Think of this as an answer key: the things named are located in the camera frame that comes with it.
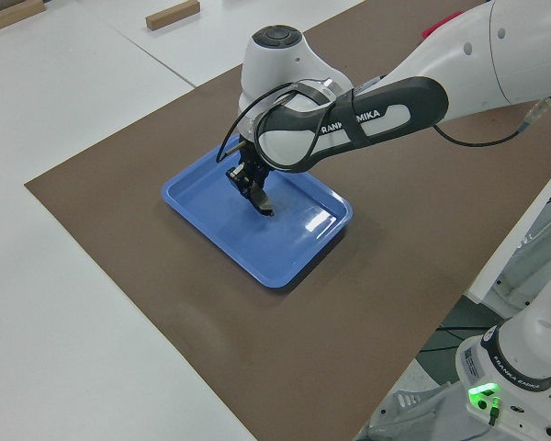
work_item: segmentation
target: blue tray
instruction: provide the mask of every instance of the blue tray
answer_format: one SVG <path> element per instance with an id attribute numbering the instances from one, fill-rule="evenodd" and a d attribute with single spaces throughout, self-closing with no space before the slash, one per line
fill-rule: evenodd
<path id="1" fill-rule="evenodd" d="M 351 219 L 351 206 L 308 173 L 272 172 L 264 189 L 275 215 L 262 216 L 225 176 L 239 155 L 217 164 L 217 151 L 167 181 L 162 197 L 260 283 L 281 288 Z"/>

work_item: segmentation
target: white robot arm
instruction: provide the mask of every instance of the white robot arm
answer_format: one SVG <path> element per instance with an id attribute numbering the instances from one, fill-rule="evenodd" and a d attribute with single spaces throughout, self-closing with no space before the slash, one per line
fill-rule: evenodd
<path id="1" fill-rule="evenodd" d="M 394 71 L 356 88 L 297 30 L 264 28 L 243 61 L 237 128 L 244 145 L 229 179 L 272 214 L 262 188 L 273 169 L 303 172 L 328 156 L 548 96 L 551 0 L 475 7 L 438 28 Z"/>

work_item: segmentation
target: brown paper sheet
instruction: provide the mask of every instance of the brown paper sheet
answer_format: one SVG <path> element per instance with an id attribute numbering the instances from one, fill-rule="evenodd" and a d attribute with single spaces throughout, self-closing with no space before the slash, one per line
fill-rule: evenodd
<path id="1" fill-rule="evenodd" d="M 478 1 L 370 1 L 307 33 L 359 84 Z M 349 199 L 344 237 L 286 290 L 263 288 L 166 206 L 163 183 L 215 147 L 240 69 L 28 183 L 260 441 L 347 441 L 551 177 L 551 111 L 507 144 L 433 130 L 318 164 Z M 508 134 L 526 107 L 448 124 Z M 218 213 L 228 216 L 229 213 Z"/>

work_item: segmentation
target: green led indicator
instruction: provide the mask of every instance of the green led indicator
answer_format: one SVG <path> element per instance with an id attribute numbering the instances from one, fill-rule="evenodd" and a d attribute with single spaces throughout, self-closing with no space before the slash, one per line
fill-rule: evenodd
<path id="1" fill-rule="evenodd" d="M 496 391 L 499 389 L 500 386 L 498 386 L 498 384 L 496 383 L 486 383 L 482 384 L 481 386 L 471 388 L 467 391 L 467 393 L 469 394 L 469 400 L 471 401 L 471 403 L 474 406 L 481 408 L 478 403 L 485 400 L 488 396 L 496 393 Z"/>

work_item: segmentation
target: black joint cap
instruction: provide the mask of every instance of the black joint cap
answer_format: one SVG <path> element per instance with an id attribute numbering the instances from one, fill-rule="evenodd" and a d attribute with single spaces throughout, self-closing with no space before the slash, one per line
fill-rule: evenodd
<path id="1" fill-rule="evenodd" d="M 290 26 L 275 25 L 258 30 L 253 35 L 253 41 L 264 48 L 284 49 L 300 43 L 302 34 Z"/>

